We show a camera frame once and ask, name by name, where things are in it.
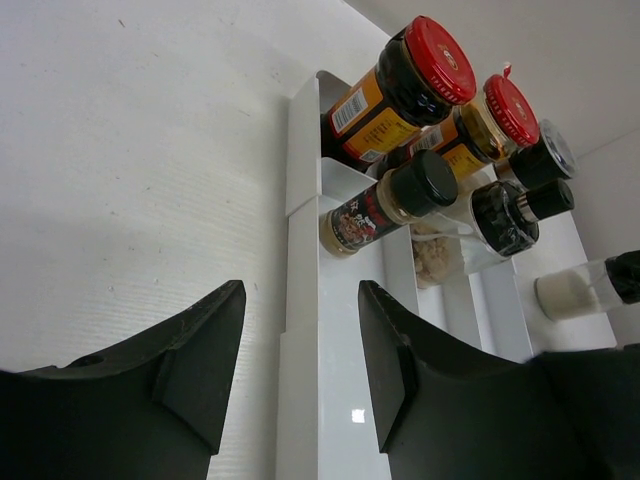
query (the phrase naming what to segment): table surface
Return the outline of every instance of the table surface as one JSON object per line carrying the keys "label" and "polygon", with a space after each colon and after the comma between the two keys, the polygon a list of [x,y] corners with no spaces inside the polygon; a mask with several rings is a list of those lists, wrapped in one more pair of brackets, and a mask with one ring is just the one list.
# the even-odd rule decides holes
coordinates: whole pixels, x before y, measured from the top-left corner
{"label": "table surface", "polygon": [[289,98],[387,35],[340,0],[0,7],[0,368],[63,366],[230,278],[244,335],[210,477],[274,478]]}

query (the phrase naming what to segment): black cap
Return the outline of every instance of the black cap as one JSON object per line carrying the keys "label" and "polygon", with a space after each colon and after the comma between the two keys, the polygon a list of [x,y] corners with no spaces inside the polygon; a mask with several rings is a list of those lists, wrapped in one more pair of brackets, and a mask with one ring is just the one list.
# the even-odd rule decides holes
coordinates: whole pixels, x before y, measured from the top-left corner
{"label": "black cap", "polygon": [[393,196],[414,217],[448,207],[458,198],[458,182],[453,170],[435,152],[420,150],[390,175]]}
{"label": "black cap", "polygon": [[573,194],[567,182],[554,180],[540,188],[522,194],[526,204],[538,220],[573,210]]}
{"label": "black cap", "polygon": [[537,188],[556,178],[576,176],[576,159],[556,126],[549,120],[540,122],[540,140],[520,150],[509,159],[509,165],[527,189]]}
{"label": "black cap", "polygon": [[613,288],[627,305],[640,302],[640,250],[605,261]]}

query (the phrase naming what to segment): glass jar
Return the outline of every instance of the glass jar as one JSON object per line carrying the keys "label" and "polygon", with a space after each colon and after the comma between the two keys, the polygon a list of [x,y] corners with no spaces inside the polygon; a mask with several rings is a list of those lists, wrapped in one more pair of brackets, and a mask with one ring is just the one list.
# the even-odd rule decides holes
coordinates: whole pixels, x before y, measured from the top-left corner
{"label": "glass jar", "polygon": [[322,156],[366,171],[475,93],[475,76],[460,46],[441,25],[417,17],[389,40],[377,65],[322,114]]}
{"label": "glass jar", "polygon": [[411,227],[418,287],[479,272],[528,250],[538,241],[538,222],[573,205],[561,180],[529,192],[498,181],[461,196]]}
{"label": "glass jar", "polygon": [[458,106],[440,125],[426,129],[380,160],[376,175],[396,168],[422,149],[438,152],[451,163],[458,181],[485,165],[534,145],[540,130],[524,95],[507,77],[492,75],[470,103]]}
{"label": "glass jar", "polygon": [[539,127],[538,143],[493,165],[500,180],[509,180],[530,190],[556,178],[569,180],[576,176],[576,158],[558,128],[547,119],[540,120]]}
{"label": "glass jar", "polygon": [[536,297],[551,320],[607,312],[640,302],[640,251],[551,273],[536,279]]}
{"label": "glass jar", "polygon": [[391,170],[375,185],[320,218],[320,241],[337,257],[347,257],[458,197],[449,164],[434,152],[421,152]]}

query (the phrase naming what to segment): white shelf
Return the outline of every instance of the white shelf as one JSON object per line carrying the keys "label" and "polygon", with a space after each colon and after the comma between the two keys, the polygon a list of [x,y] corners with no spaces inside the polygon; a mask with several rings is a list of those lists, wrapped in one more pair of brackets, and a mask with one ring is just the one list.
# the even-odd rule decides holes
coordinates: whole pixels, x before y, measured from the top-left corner
{"label": "white shelf", "polygon": [[[538,265],[544,258],[546,268],[554,269],[558,265],[550,261],[554,255],[565,255],[570,261],[577,259],[575,252],[584,255],[577,232],[572,236],[572,222],[555,229],[549,223],[543,226],[543,235],[551,229],[561,232],[564,241],[556,239],[550,246],[541,242],[542,250],[536,247],[527,252],[519,264],[506,262],[428,290],[416,288],[408,227],[350,258],[330,255],[319,242],[320,214],[375,182],[320,157],[320,112],[348,88],[331,74],[319,72],[293,98],[289,110],[289,249],[286,332],[280,353],[279,480],[390,478],[387,457],[378,452],[367,383],[358,317],[361,280],[375,280],[407,309],[470,345],[525,361],[539,349],[558,345],[549,338],[566,329],[549,325],[546,319],[545,323],[535,312],[532,281],[526,272],[547,272],[534,270],[527,262]],[[558,244],[560,251],[547,252]],[[591,340],[597,339],[599,346],[615,344],[606,316],[595,322],[602,328],[590,330],[597,331]],[[561,344],[566,348],[570,342]]]}

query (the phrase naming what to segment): jar with red lid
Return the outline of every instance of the jar with red lid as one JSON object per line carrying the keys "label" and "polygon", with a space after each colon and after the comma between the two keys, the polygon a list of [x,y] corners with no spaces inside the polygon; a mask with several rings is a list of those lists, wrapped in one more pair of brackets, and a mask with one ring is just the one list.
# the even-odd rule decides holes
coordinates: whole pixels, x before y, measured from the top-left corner
{"label": "jar with red lid", "polygon": [[322,155],[365,171],[475,94],[475,75],[458,43],[434,20],[417,17],[387,43],[376,66],[322,114]]}
{"label": "jar with red lid", "polygon": [[383,158],[375,175],[383,175],[417,151],[428,149],[443,156],[460,181],[485,165],[509,158],[520,148],[535,145],[540,137],[538,121],[527,99],[508,79],[510,72],[507,67],[502,75],[489,77],[471,102],[454,108],[440,125]]}

